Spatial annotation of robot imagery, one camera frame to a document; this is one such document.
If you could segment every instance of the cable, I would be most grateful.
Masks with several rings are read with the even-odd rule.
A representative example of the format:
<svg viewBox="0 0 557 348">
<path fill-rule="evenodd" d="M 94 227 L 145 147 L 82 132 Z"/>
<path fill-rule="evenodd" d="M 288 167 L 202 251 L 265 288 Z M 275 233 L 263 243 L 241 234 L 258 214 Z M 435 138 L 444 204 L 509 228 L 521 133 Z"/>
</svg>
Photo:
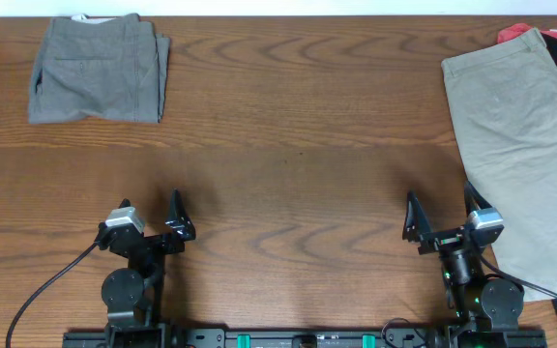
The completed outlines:
<svg viewBox="0 0 557 348">
<path fill-rule="evenodd" d="M 543 288 L 543 287 L 540 287 L 539 285 L 533 284 L 533 283 L 531 283 L 531 282 L 529 282 L 529 281 L 525 281 L 525 280 L 523 280 L 523 279 L 519 279 L 519 278 L 516 277 L 516 276 L 512 276 L 512 275 L 509 275 L 509 274 L 507 274 L 507 273 L 504 273 L 504 272 L 500 271 L 497 267 L 495 267 L 495 266 L 493 266 L 491 263 L 489 263 L 489 261 L 487 261 L 487 260 L 483 257 L 483 255 L 482 255 L 480 252 L 478 252 L 478 249 L 479 249 L 479 248 L 478 248 L 478 245 L 476 244 L 475 239 L 472 238 L 472 236 L 470 236 L 470 239 L 473 241 L 473 246 L 477 249 L 477 255 L 479 255 L 479 258 L 481 259 L 481 262 L 482 262 L 485 266 L 487 266 L 491 271 L 493 271 L 494 273 L 496 273 L 496 274 L 502 276 L 502 277 L 505 278 L 506 280 L 510 280 L 510 281 L 512 281 L 512 282 L 514 282 L 514 283 L 517 283 L 517 284 L 521 285 L 521 286 L 529 287 L 529 288 L 534 289 L 534 290 L 537 290 L 537 291 L 539 291 L 539 292 L 541 292 L 541 293 L 543 293 L 543 294 L 545 294 L 545 295 L 547 295 L 547 296 L 550 296 L 550 297 L 552 297 L 552 298 L 557 299 L 557 293 L 555 293 L 555 292 L 553 292 L 553 291 L 551 291 L 551 290 L 547 290 L 547 289 L 545 289 L 545 288 Z"/>
<path fill-rule="evenodd" d="M 81 253 L 70 265 L 66 266 L 66 268 L 64 268 L 63 270 L 59 271 L 57 275 L 54 275 L 53 278 L 49 279 L 43 286 L 41 286 L 38 290 L 36 290 L 36 292 L 29 299 L 27 299 L 25 304 L 18 310 L 15 319 L 13 319 L 12 323 L 10 324 L 10 328 L 8 329 L 8 335 L 6 335 L 6 348 L 12 347 L 12 332 L 15 330 L 16 323 L 18 323 L 18 319 L 20 319 L 20 316 L 23 315 L 25 309 L 27 309 L 27 307 L 32 302 L 34 302 L 34 300 L 36 300 L 38 295 L 40 295 L 44 291 L 44 289 L 46 289 L 50 284 L 55 282 L 55 280 L 63 276 L 72 267 L 76 266 L 76 264 L 79 263 L 85 256 L 87 256 L 97 245 L 98 243 L 96 242 L 92 243 L 92 245 L 88 247 L 87 250 L 83 251 L 83 253 Z"/>
<path fill-rule="evenodd" d="M 392 323 L 392 322 L 394 322 L 394 321 L 397 321 L 397 320 L 402 320 L 402 321 L 406 322 L 408 325 L 412 325 L 412 323 L 410 323 L 409 320 L 407 320 L 407 319 L 405 319 L 405 318 L 398 318 L 398 317 L 397 317 L 397 318 L 393 318 L 393 319 L 387 321 L 386 324 L 384 324 L 384 327 L 382 328 L 382 339 L 384 339 L 384 341 L 386 342 L 386 344 L 388 344 L 389 346 L 391 346 L 391 348 L 398 348 L 398 347 L 396 347 L 395 345 L 393 345 L 393 343 L 389 342 L 388 339 L 386 339 L 386 327 L 387 327 L 390 323 Z M 425 347 L 425 346 L 426 346 L 426 339 L 425 339 L 425 337 L 424 337 L 421 333 L 419 333 L 417 329 L 413 329 L 413 328 L 410 328 L 410 329 L 414 330 L 414 333 L 416 333 L 416 335 L 424 342 L 424 344 L 422 344 L 422 345 L 420 345 L 420 346 L 416 346 L 415 348 Z"/>
</svg>

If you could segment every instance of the black cable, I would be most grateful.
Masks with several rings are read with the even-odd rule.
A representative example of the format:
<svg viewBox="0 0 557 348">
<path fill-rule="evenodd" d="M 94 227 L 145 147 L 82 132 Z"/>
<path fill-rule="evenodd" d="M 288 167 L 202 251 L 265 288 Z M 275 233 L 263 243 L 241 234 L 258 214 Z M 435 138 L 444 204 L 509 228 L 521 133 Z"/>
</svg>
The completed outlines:
<svg viewBox="0 0 557 348">
<path fill-rule="evenodd" d="M 98 243 L 94 242 L 87 250 L 83 251 L 70 265 L 66 266 L 63 270 L 59 271 L 57 275 L 54 275 L 53 278 L 49 279 L 43 286 L 41 286 L 36 292 L 25 302 L 25 304 L 18 310 L 18 313 L 13 319 L 12 323 L 10 324 L 10 328 L 8 329 L 8 335 L 6 335 L 6 348 L 12 347 L 12 332 L 15 330 L 16 323 L 18 323 L 18 319 L 20 316 L 23 315 L 23 312 L 27 307 L 36 300 L 38 295 L 40 295 L 44 289 L 48 287 L 48 285 L 52 284 L 55 280 L 59 279 L 63 276 L 67 271 L 69 271 L 72 267 L 76 266 L 85 256 L 87 256 L 93 249 L 96 247 Z"/>
<path fill-rule="evenodd" d="M 505 278 L 506 280 L 510 280 L 510 281 L 512 281 L 512 282 L 514 282 L 514 283 L 517 283 L 517 284 L 521 285 L 521 286 L 529 287 L 529 288 L 534 289 L 534 290 L 537 290 L 537 291 L 539 291 L 539 292 L 541 292 L 541 293 L 543 293 L 543 294 L 545 294 L 545 295 L 547 295 L 547 296 L 550 296 L 550 297 L 552 297 L 552 298 L 554 298 L 554 299 L 557 299 L 557 293 L 555 293 L 555 292 L 553 292 L 553 291 L 551 291 L 551 290 L 547 290 L 547 289 L 545 289 L 545 288 L 543 288 L 543 287 L 540 287 L 539 285 L 533 284 L 533 283 L 531 283 L 531 282 L 529 282 L 529 281 L 525 281 L 525 280 L 523 280 L 523 279 L 519 279 L 519 278 L 516 277 L 516 276 L 512 276 L 512 275 L 509 275 L 509 274 L 507 274 L 507 273 L 504 273 L 504 272 L 500 271 L 497 267 L 495 267 L 495 266 L 493 266 L 491 263 L 489 263 L 489 261 L 487 261 L 487 260 L 483 257 L 483 255 L 482 255 L 480 252 L 478 252 L 478 250 L 479 250 L 478 245 L 476 244 L 476 241 L 474 240 L 474 238 L 472 238 L 472 236 L 470 236 L 470 239 L 471 239 L 472 241 L 474 241 L 473 245 L 474 245 L 474 247 L 477 249 L 477 255 L 479 255 L 479 258 L 481 259 L 481 262 L 482 262 L 485 266 L 487 266 L 491 271 L 493 271 L 494 273 L 496 273 L 496 274 L 502 276 L 502 277 Z"/>
<path fill-rule="evenodd" d="M 382 328 L 382 339 L 384 339 L 384 341 L 386 342 L 386 344 L 388 344 L 389 346 L 391 346 L 391 348 L 398 348 L 398 347 L 395 346 L 395 345 L 393 345 L 393 343 L 389 342 L 388 339 L 386 338 L 386 327 L 387 327 L 389 324 L 391 324 L 392 322 L 397 321 L 397 320 L 402 320 L 402 321 L 406 322 L 408 325 L 412 325 L 412 323 L 410 323 L 409 320 L 407 320 L 407 319 L 405 319 L 405 318 L 399 318 L 399 317 L 393 318 L 393 319 L 387 321 L 386 324 L 384 324 L 384 327 Z M 414 330 L 414 333 L 416 333 L 416 335 L 417 335 L 418 337 L 420 337 L 422 341 L 425 342 L 424 344 L 422 344 L 422 345 L 420 345 L 420 346 L 416 346 L 415 348 L 422 348 L 422 347 L 425 347 L 425 346 L 426 346 L 426 339 L 425 339 L 425 337 L 424 337 L 421 333 L 419 333 L 417 329 L 414 329 L 414 328 L 410 328 L 410 329 Z"/>
</svg>

